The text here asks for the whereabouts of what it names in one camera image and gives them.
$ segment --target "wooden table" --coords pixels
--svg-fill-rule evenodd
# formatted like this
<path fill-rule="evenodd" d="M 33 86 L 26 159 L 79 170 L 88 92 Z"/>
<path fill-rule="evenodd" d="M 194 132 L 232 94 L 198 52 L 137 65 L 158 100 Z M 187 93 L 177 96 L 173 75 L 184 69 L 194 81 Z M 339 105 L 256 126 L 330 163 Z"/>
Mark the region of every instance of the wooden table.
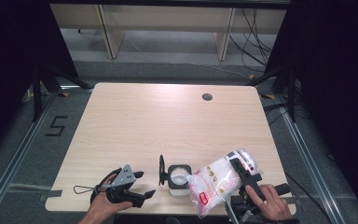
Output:
<path fill-rule="evenodd" d="M 206 101 L 202 95 L 213 99 Z M 174 197 L 168 184 L 158 185 L 159 155 L 166 169 L 188 164 L 193 172 L 228 152 L 246 148 L 264 171 L 261 183 L 287 183 L 272 135 L 253 87 L 99 83 L 89 98 L 52 190 L 49 211 L 87 211 L 90 192 L 75 194 L 75 185 L 94 187 L 112 170 L 129 164 L 144 171 L 131 191 L 154 196 L 132 214 L 197 214 L 189 196 Z M 226 215 L 217 206 L 211 215 Z"/>

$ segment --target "human hand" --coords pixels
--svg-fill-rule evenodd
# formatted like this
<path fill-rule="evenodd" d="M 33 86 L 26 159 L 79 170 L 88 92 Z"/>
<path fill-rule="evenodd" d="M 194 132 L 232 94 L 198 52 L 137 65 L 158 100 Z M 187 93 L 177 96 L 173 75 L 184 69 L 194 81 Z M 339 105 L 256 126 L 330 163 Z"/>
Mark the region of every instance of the human hand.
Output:
<path fill-rule="evenodd" d="M 115 176 L 116 174 L 109 176 L 109 178 L 106 179 L 104 184 L 108 184 Z M 109 202 L 109 200 L 106 198 L 105 189 L 101 189 L 101 192 L 99 192 L 95 196 L 94 200 L 89 206 L 89 211 L 87 211 L 87 214 L 81 219 L 79 223 L 81 224 L 102 223 L 116 212 L 131 207 L 132 207 L 132 203 L 130 202 L 123 202 L 123 203 Z"/>
<path fill-rule="evenodd" d="M 260 219 L 264 221 L 279 221 L 293 218 L 287 201 L 280 198 L 273 185 L 260 185 L 261 192 L 266 198 L 265 203 L 251 186 L 246 186 L 245 189 L 249 197 L 260 209 L 261 213 L 258 215 Z"/>

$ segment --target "black cable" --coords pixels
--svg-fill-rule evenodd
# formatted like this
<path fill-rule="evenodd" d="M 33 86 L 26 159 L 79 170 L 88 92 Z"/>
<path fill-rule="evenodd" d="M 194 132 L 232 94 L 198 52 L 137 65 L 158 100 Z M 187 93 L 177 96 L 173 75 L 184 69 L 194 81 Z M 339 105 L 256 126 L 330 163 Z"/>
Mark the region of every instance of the black cable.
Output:
<path fill-rule="evenodd" d="M 287 106 L 287 103 L 283 103 L 283 104 L 276 104 L 276 105 L 268 105 L 268 106 L 266 106 L 266 107 L 264 107 L 263 109 L 264 109 L 264 112 L 266 112 L 266 111 L 270 111 L 270 110 L 273 110 L 273 109 L 275 109 L 275 108 L 279 108 L 279 107 L 281 107 L 281 106 Z"/>
<path fill-rule="evenodd" d="M 256 27 L 255 12 L 254 12 L 254 22 L 252 23 L 252 25 L 251 25 L 251 23 L 249 22 L 249 20 L 248 20 L 246 14 L 245 14 L 245 11 L 244 11 L 243 9 L 242 9 L 242 14 L 243 14 L 243 17 L 246 19 L 246 22 L 248 23 L 249 30 L 250 30 L 250 33 L 249 33 L 249 36 L 248 36 L 248 37 L 246 37 L 245 34 L 243 34 L 243 36 L 245 36 L 245 38 L 249 41 L 249 43 L 251 43 L 251 44 L 252 44 L 253 46 L 255 46 L 256 48 L 261 48 L 261 49 L 263 49 L 263 50 L 266 50 L 266 51 L 271 52 L 272 49 L 270 49 L 270 48 L 267 47 L 265 44 L 263 44 L 263 43 L 260 41 L 260 39 L 258 38 L 258 35 L 255 35 L 254 28 L 253 28 L 253 27 Z M 256 41 L 258 40 L 258 41 L 257 41 L 257 42 L 258 42 L 258 45 L 254 44 L 252 41 L 250 41 L 250 39 L 249 39 L 250 35 L 254 35 Z M 264 46 L 266 47 L 266 49 L 262 48 L 262 47 L 260 46 L 260 43 L 262 43 L 262 45 L 264 45 Z"/>
<path fill-rule="evenodd" d="M 255 41 L 256 41 L 257 44 L 258 44 L 258 49 L 260 50 L 261 57 L 263 57 L 264 63 L 267 63 L 267 61 L 266 61 L 267 56 L 265 55 L 265 52 L 264 52 L 263 48 L 262 48 L 261 45 L 260 45 L 260 40 L 258 39 L 257 23 L 255 22 L 256 14 L 257 14 L 257 13 L 256 13 L 256 9 L 254 8 L 254 25 L 255 25 L 255 32 L 252 32 L 252 33 L 253 33 L 253 36 L 255 37 Z"/>
<path fill-rule="evenodd" d="M 286 110 L 286 111 L 284 111 L 283 113 L 281 113 L 278 117 L 276 117 L 272 122 L 270 122 L 269 124 L 268 124 L 268 126 L 270 126 L 272 123 L 274 123 L 275 121 L 277 121 L 277 119 L 278 118 L 280 118 L 281 116 L 283 116 L 284 114 L 286 114 L 288 111 Z"/>
<path fill-rule="evenodd" d="M 284 174 L 287 175 L 287 177 L 289 177 L 289 179 L 291 179 L 293 182 L 295 182 L 295 184 L 296 184 L 299 188 L 301 188 L 301 189 L 304 191 L 304 193 L 305 193 L 305 194 L 316 204 L 316 206 L 322 211 L 322 213 L 323 213 L 324 216 L 326 217 L 328 223 L 332 224 L 332 221 L 331 221 L 330 217 L 327 215 L 327 213 L 324 211 L 324 209 L 321 207 L 321 205 L 320 205 L 318 202 L 316 202 L 316 200 L 315 200 L 312 196 L 310 196 L 310 194 L 309 194 L 294 178 L 292 178 L 289 174 L 287 174 L 286 171 L 284 171 Z"/>
<path fill-rule="evenodd" d="M 232 36 L 230 35 L 229 36 L 231 41 L 234 43 L 235 46 L 237 46 L 237 48 L 242 52 L 242 55 L 241 55 L 241 59 L 242 59 L 242 64 L 243 66 L 245 66 L 247 69 L 251 70 L 251 71 L 254 71 L 254 72 L 260 72 L 260 73 L 264 73 L 264 71 L 261 71 L 261 70 L 257 70 L 257 69 L 253 69 L 253 68 L 250 68 L 249 66 L 247 66 L 245 64 L 245 61 L 243 60 L 243 54 L 247 54 L 249 57 L 255 59 L 256 61 L 258 61 L 259 63 L 263 64 L 261 61 L 257 60 L 257 58 L 255 58 L 252 54 L 248 53 L 246 50 L 242 49 L 238 44 L 237 42 L 234 41 L 234 39 L 232 38 Z"/>
<path fill-rule="evenodd" d="M 266 66 L 265 63 L 261 62 L 260 60 L 258 60 L 255 56 L 253 56 L 251 53 L 247 52 L 245 50 L 245 48 L 242 48 L 239 44 L 237 44 L 237 42 L 235 42 L 235 40 L 232 38 L 232 36 L 230 35 L 229 38 L 232 40 L 232 42 L 234 43 L 235 46 L 237 46 L 237 48 L 242 51 L 242 53 L 245 53 L 246 55 L 248 55 L 249 57 L 251 57 L 252 59 L 254 59 L 255 61 L 257 61 L 258 63 L 262 64 L 263 66 Z"/>

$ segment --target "floor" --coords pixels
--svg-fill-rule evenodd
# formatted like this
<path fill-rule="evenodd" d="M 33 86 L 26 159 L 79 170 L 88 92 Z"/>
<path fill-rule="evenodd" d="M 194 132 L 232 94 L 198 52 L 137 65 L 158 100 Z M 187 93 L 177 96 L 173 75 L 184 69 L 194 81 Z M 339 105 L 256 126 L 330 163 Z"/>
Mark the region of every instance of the floor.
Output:
<path fill-rule="evenodd" d="M 235 46 L 234 42 L 230 41 L 227 48 L 227 57 L 223 62 L 219 62 L 217 60 L 217 54 L 214 46 L 213 34 L 205 34 L 205 33 L 187 33 L 187 32 L 151 32 L 151 31 L 128 31 L 125 35 L 123 43 L 120 47 L 119 54 L 116 59 L 110 60 L 107 57 L 106 48 L 103 42 L 103 37 L 100 31 L 95 30 L 81 30 L 80 33 L 77 30 L 65 29 L 62 30 L 62 35 L 66 41 L 68 49 L 70 50 L 71 56 L 75 62 L 102 62 L 102 63 L 168 63 L 168 64 L 188 64 L 194 65 L 197 68 L 208 67 L 211 69 L 216 69 L 222 71 L 222 65 L 227 66 L 250 66 L 251 69 L 262 70 L 262 64 L 266 58 L 262 56 L 262 52 L 258 47 L 252 47 L 249 43 L 247 44 L 246 50 L 257 58 L 258 61 L 252 59 L 250 56 L 243 55 L 238 48 Z M 263 48 L 272 48 L 276 35 L 260 35 L 259 39 L 266 45 Z M 234 34 L 232 38 L 239 46 L 243 46 L 246 42 L 245 35 L 243 34 Z M 254 43 L 255 38 L 252 36 L 250 38 Z M 223 72 L 243 77 L 248 80 L 250 77 L 248 75 L 244 76 L 241 73 L 236 71 L 231 71 L 229 69 L 225 69 Z M 56 104 L 54 109 L 62 110 L 65 108 L 64 105 L 60 105 L 60 100 L 55 102 Z M 16 132 L 19 135 L 26 135 L 27 131 L 30 127 L 30 121 L 27 119 L 30 116 L 32 110 L 29 110 L 31 105 L 25 105 L 25 107 L 19 111 L 19 119 L 14 121 L 13 126 L 16 127 Z M 327 210 L 327 213 L 330 217 L 333 217 L 332 223 L 358 223 L 358 202 L 356 198 L 350 194 L 351 190 L 346 185 L 345 181 L 342 180 L 342 174 L 337 170 L 334 165 L 331 165 L 325 157 L 325 151 L 323 153 L 313 154 L 313 158 L 316 158 L 315 164 L 318 171 L 323 172 L 324 176 L 329 177 L 328 179 L 321 180 L 318 177 L 312 175 L 312 167 L 304 165 L 304 161 L 307 160 L 309 156 L 307 154 L 307 146 L 310 148 L 313 147 L 323 147 L 323 141 L 320 136 L 318 136 L 317 131 L 310 127 L 305 119 L 300 120 L 296 125 L 290 124 L 290 120 L 287 116 L 284 115 L 284 112 L 275 111 L 271 113 L 268 121 L 270 123 L 270 128 L 273 133 L 282 133 L 287 132 L 285 135 L 291 136 L 291 134 L 296 134 L 296 131 L 300 130 L 297 134 L 302 134 L 303 136 L 307 136 L 307 144 L 304 146 L 303 143 L 294 142 L 292 146 L 288 146 L 287 139 L 277 137 L 274 139 L 276 141 L 277 146 L 285 146 L 300 148 L 296 155 L 295 153 L 290 151 L 284 151 L 282 149 L 280 151 L 280 156 L 283 161 L 286 162 L 283 166 L 285 170 L 290 170 L 291 167 L 295 167 L 297 164 L 300 164 L 304 168 L 304 175 L 309 176 L 307 179 L 309 180 L 309 188 L 315 188 L 315 183 L 325 183 L 329 189 L 337 190 L 334 192 L 334 196 L 329 198 L 327 191 L 327 196 L 323 195 L 326 191 L 322 189 L 316 189 L 312 192 L 311 196 L 316 198 L 320 203 L 323 203 L 324 200 L 333 199 L 332 202 L 324 202 L 324 208 Z M 297 111 L 297 114 L 301 114 L 299 116 L 306 117 L 306 111 Z M 12 159 L 13 155 L 17 150 L 17 146 L 21 144 L 21 139 L 18 138 L 8 138 L 2 143 L 2 147 L 7 147 L 10 153 L 2 153 L 0 154 L 0 181 L 2 180 L 2 174 L 7 168 L 3 164 L 8 164 Z M 38 167 L 40 169 L 46 170 L 46 164 L 43 163 L 44 160 L 54 160 L 54 155 L 51 155 L 51 158 L 41 158 L 38 163 Z M 33 166 L 30 168 L 27 167 L 28 161 L 24 160 L 23 164 L 20 167 L 20 173 L 22 170 L 32 170 Z M 40 176 L 40 171 L 34 170 L 31 174 L 27 173 L 27 176 L 16 176 L 16 183 L 20 183 L 21 179 L 29 178 L 34 176 L 37 178 Z M 3 208 L 10 208 L 12 204 L 18 200 L 24 200 L 25 202 L 33 202 L 42 204 L 43 207 L 43 199 L 40 198 L 40 192 L 45 192 L 48 188 L 42 188 L 41 186 L 48 186 L 48 181 L 43 179 L 43 176 L 40 177 L 39 180 L 36 180 L 32 186 L 27 185 L 27 187 L 32 188 L 32 192 L 26 193 L 25 187 L 22 185 L 11 185 L 10 190 L 12 192 L 17 192 L 17 194 L 13 194 L 12 198 L 8 198 L 6 196 L 5 199 L 0 199 L 1 206 Z M 319 215 L 320 213 L 313 213 L 312 210 L 312 202 L 307 201 L 307 195 L 302 193 L 299 194 L 299 198 L 304 200 L 302 205 L 299 205 L 297 210 L 299 218 L 302 220 L 302 223 L 328 223 L 323 218 L 323 216 Z M 334 206 L 335 203 L 339 204 L 338 210 L 336 211 Z M 15 212 L 9 213 L 8 211 L 3 212 L 3 208 L 0 209 L 0 223 L 2 221 L 10 222 L 10 220 L 16 220 L 15 223 L 19 222 L 19 220 L 23 220 L 23 222 L 29 222 L 29 218 L 26 216 L 34 217 L 34 220 L 38 220 L 38 218 L 43 217 L 43 221 L 46 223 L 54 223 L 54 222 L 63 222 L 68 220 L 78 220 L 83 214 L 47 214 L 45 216 L 37 217 L 37 213 L 46 213 L 46 211 L 41 210 L 33 210 L 30 209 L 28 212 L 21 211 L 21 215 L 16 215 Z"/>

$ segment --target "gray floor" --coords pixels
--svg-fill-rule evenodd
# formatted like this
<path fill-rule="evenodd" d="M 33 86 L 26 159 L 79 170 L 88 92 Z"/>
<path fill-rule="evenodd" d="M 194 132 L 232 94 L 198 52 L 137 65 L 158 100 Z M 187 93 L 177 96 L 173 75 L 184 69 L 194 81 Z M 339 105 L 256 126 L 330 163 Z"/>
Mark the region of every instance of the gray floor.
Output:
<path fill-rule="evenodd" d="M 114 60 L 107 58 L 103 38 L 99 31 L 62 30 L 67 46 L 71 52 L 76 69 L 81 78 L 90 84 L 99 81 L 136 81 L 142 77 L 143 82 L 158 81 L 167 83 L 197 83 L 243 85 L 249 80 L 249 75 L 260 76 L 262 73 L 253 72 L 243 66 L 245 63 L 252 68 L 262 69 L 260 64 L 241 53 L 230 42 L 227 57 L 224 62 L 218 62 L 212 34 L 204 33 L 174 33 L 174 32 L 127 32 L 120 48 L 118 57 Z M 233 35 L 240 44 L 245 43 L 243 35 Z M 274 35 L 261 35 L 260 39 L 272 47 Z M 259 60 L 263 60 L 258 48 L 248 48 Z M 128 66 L 135 67 L 131 74 Z M 209 74 L 198 78 L 197 73 Z M 260 94 L 270 94 L 273 80 L 260 84 Z M 61 84 L 71 83 L 61 80 Z M 29 149 L 16 176 L 11 182 L 5 197 L 0 203 L 0 223 L 76 223 L 83 213 L 51 213 L 44 208 L 44 202 L 54 177 L 60 169 L 82 112 L 90 97 L 89 91 L 72 91 L 68 97 L 57 97 L 44 118 L 39 131 Z M 263 99 L 263 106 L 277 104 L 276 100 Z M 31 126 L 33 102 L 25 103 L 13 119 L 5 138 L 0 143 L 0 179 L 10 163 L 10 159 L 21 144 L 22 136 L 26 135 Z M 62 119 L 65 132 L 61 138 L 47 137 L 54 132 L 49 128 L 56 116 L 70 115 Z M 284 170 L 302 185 L 304 189 L 322 207 L 326 205 L 321 200 L 310 172 L 305 166 L 297 145 L 289 133 L 284 121 L 285 115 L 279 109 L 267 115 L 270 129 L 279 151 Z M 334 195 L 339 213 L 344 223 L 358 223 L 358 201 L 351 192 L 334 161 L 326 157 L 328 148 L 319 136 L 316 128 L 308 118 L 303 107 L 296 108 L 299 130 L 315 159 L 318 169 L 328 189 Z M 297 207 L 296 217 L 301 223 L 328 223 L 321 210 L 292 180 L 290 186 L 298 193 L 301 206 Z"/>

